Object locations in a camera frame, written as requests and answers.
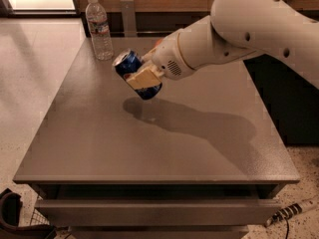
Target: table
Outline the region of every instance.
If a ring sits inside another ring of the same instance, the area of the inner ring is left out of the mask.
[[[114,38],[146,53],[154,38]],[[299,181],[242,62],[163,80],[142,101],[80,49],[15,177],[76,238],[241,238]]]

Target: drawer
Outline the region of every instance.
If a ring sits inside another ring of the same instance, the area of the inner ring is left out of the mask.
[[[215,226],[264,224],[279,208],[274,199],[39,200],[56,226]]]
[[[174,228],[144,228],[130,230],[112,230],[105,228],[71,227],[71,233],[77,239],[239,239],[248,233],[246,226],[214,226],[199,229]]]

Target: blue can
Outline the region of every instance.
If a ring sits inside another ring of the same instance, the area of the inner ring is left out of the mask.
[[[118,75],[126,80],[132,73],[138,71],[143,64],[142,58],[131,49],[121,52],[113,61]],[[135,92],[143,99],[149,100],[153,98],[161,89],[161,84],[150,88],[135,90]]]

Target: floor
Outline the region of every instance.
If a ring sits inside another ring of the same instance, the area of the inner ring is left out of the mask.
[[[37,195],[12,178],[84,39],[80,19],[0,18],[0,192],[10,188],[22,196],[21,226],[30,224]],[[283,207],[319,195],[319,146],[287,148],[301,181],[276,196]],[[289,225],[289,239],[319,238],[319,208]],[[285,222],[249,226],[244,239],[283,239],[286,229]]]

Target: clear water bottle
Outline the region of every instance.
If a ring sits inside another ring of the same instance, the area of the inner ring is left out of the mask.
[[[108,60],[114,54],[106,10],[99,0],[88,0],[86,17],[91,33],[92,44],[99,60]]]

